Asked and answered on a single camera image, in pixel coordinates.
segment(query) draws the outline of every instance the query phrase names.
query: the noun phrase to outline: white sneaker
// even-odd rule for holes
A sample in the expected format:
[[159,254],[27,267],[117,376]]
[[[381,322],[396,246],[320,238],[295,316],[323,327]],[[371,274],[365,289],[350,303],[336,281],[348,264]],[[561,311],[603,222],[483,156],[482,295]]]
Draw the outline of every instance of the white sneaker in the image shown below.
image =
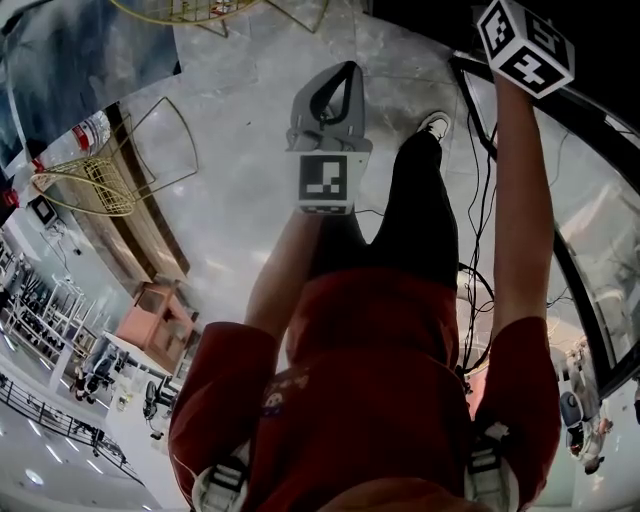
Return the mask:
[[444,139],[449,131],[449,125],[451,124],[451,118],[443,111],[438,110],[432,112],[427,118],[420,123],[418,131],[426,130],[433,135],[438,143]]

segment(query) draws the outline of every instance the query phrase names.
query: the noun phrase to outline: chair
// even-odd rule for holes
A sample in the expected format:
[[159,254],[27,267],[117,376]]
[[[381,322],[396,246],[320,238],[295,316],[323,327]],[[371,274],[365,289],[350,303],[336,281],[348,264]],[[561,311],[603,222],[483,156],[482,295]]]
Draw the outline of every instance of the chair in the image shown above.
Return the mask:
[[[117,158],[118,153],[125,143],[129,140],[133,141],[135,131],[145,119],[152,113],[157,112],[163,103],[168,105],[168,107],[177,114],[179,121],[184,126],[186,135],[193,148],[195,170],[162,186],[152,188],[157,182],[157,178],[144,162],[135,144],[133,144],[138,160],[151,176],[151,180],[141,187],[132,189],[128,186],[127,181],[123,177],[123,173],[118,168],[120,165],[119,161],[121,160],[121,158]],[[112,130],[113,139],[119,139],[117,136],[119,130],[126,131],[125,124],[127,121],[132,123],[130,116],[127,116],[120,126]],[[166,97],[161,98],[151,107],[135,126],[132,125],[131,129],[126,132],[126,136],[122,139],[123,140],[113,147],[113,149],[111,145],[105,144],[96,156],[79,158],[36,173],[31,177],[31,183],[40,195],[65,208],[91,215],[125,217],[133,213],[136,203],[139,201],[179,181],[189,178],[198,172],[198,154],[193,136],[182,114],[180,114],[171,100]],[[52,195],[50,193],[51,185],[56,183],[68,185],[65,193],[62,194],[62,199],[58,195]],[[73,198],[73,204],[70,202],[70,197]]]

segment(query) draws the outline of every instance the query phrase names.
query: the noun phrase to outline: logo on shirt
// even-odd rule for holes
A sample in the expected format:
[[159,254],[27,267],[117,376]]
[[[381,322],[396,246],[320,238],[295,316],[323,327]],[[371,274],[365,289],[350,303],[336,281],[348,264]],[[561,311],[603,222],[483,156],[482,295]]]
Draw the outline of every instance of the logo on shirt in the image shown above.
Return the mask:
[[294,394],[307,387],[309,382],[308,368],[294,369],[274,377],[262,401],[262,415],[279,416],[284,403]]

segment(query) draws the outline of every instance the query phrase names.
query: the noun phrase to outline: marble floor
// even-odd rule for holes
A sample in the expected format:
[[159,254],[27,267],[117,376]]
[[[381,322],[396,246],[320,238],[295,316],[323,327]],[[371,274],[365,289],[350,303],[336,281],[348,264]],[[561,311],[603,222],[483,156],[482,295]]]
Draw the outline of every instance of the marble floor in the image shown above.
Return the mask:
[[[300,11],[311,24],[313,8]],[[442,109],[454,123],[443,142],[441,171],[459,223],[460,257],[470,259],[474,238],[467,208],[477,171],[448,48],[370,18],[349,0],[330,2],[315,35],[265,4],[228,25],[226,40],[198,27],[176,28],[183,73],[121,102],[139,118],[166,95],[195,134],[200,172],[156,197],[192,264],[187,295],[202,323],[243,318],[253,282],[291,211],[284,149],[292,99],[310,77],[342,60],[356,60],[365,73],[367,137],[374,144],[357,210],[384,212],[399,146],[428,113]],[[159,128],[153,119],[148,123],[136,143],[154,171],[169,179],[192,168],[193,156],[176,154],[170,141],[160,143]],[[475,149],[482,177],[486,153],[477,138]],[[478,214],[479,202],[474,220]],[[359,221],[371,240],[380,217],[362,213]],[[490,220],[479,265],[490,282],[492,246]],[[564,288],[557,277],[550,297]]]

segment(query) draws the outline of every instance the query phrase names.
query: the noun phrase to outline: red shirt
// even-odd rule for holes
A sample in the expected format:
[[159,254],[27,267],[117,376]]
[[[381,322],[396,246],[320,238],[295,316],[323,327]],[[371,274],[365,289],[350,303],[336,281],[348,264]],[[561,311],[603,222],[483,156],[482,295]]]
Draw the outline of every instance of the red shirt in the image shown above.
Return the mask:
[[[244,510],[316,510],[388,477],[463,494],[472,424],[460,381],[455,293],[391,269],[309,283],[290,326],[292,366],[274,376],[266,333],[210,324],[174,409],[169,448],[193,474],[252,440]],[[502,330],[476,421],[509,427],[504,455],[521,506],[544,487],[560,436],[558,387],[540,318]]]

